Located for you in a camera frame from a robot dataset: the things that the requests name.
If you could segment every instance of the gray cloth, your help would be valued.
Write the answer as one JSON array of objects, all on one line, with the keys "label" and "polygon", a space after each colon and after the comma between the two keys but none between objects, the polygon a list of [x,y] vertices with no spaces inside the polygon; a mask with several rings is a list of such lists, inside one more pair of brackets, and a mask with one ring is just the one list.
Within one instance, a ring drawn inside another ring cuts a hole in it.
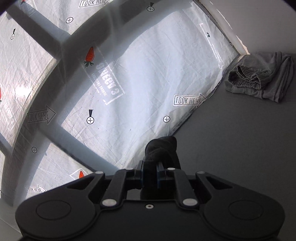
[{"label": "gray cloth", "polygon": [[229,72],[225,89],[280,102],[293,79],[291,55],[282,52],[255,53],[244,56]]}]

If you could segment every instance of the metal rivet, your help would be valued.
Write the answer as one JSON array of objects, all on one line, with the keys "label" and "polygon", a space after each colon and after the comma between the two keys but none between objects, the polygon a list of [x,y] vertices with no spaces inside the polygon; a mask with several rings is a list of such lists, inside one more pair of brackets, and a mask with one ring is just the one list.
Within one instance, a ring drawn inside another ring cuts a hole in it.
[{"label": "metal rivet", "polygon": [[102,201],[102,204],[106,207],[112,207],[112,206],[115,206],[117,202],[114,199],[105,199]]},{"label": "metal rivet", "polygon": [[154,208],[154,206],[153,206],[152,204],[147,204],[145,207],[146,207],[147,209],[152,209],[152,208]]},{"label": "metal rivet", "polygon": [[193,198],[186,198],[183,200],[183,204],[186,206],[195,206],[197,204],[197,200]]}]

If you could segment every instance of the circular pad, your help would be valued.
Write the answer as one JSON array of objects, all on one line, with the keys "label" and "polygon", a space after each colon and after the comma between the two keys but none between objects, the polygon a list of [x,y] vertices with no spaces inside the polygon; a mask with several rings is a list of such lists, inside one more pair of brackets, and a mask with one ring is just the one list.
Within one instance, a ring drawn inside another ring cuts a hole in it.
[{"label": "circular pad", "polygon": [[248,201],[239,200],[230,204],[229,212],[235,217],[242,220],[254,220],[263,214],[263,207],[260,204]]},{"label": "circular pad", "polygon": [[225,237],[261,239],[276,234],[285,214],[275,200],[249,189],[224,189],[205,204],[205,220]]},{"label": "circular pad", "polygon": [[71,211],[71,206],[60,200],[47,201],[40,204],[36,212],[39,217],[47,220],[57,220],[66,217]]}]

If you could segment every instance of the white wall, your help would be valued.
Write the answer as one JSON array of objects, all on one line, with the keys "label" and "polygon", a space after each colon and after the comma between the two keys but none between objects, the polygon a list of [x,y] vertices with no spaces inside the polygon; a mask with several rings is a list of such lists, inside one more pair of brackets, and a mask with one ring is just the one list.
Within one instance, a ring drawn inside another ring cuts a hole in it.
[{"label": "white wall", "polygon": [[209,0],[199,1],[216,19],[229,39],[234,43],[233,38],[237,35],[249,53],[259,51],[296,53],[296,11],[285,1],[211,0],[212,3]]},{"label": "white wall", "polygon": [[0,241],[18,241],[21,237],[21,233],[0,219]]}]

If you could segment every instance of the red carrot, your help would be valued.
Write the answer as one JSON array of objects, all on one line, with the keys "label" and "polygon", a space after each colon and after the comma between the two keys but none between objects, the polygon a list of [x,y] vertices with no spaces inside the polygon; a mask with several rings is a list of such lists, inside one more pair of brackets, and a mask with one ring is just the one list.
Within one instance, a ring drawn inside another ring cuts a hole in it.
[{"label": "red carrot", "polygon": [[84,174],[83,174],[82,171],[80,171],[80,173],[79,173],[79,178],[82,178],[82,177],[84,177]]},{"label": "red carrot", "polygon": [[91,47],[89,49],[89,52],[87,53],[86,55],[86,58],[85,58],[85,67],[88,67],[88,65],[93,65],[92,61],[94,60],[94,48]]}]

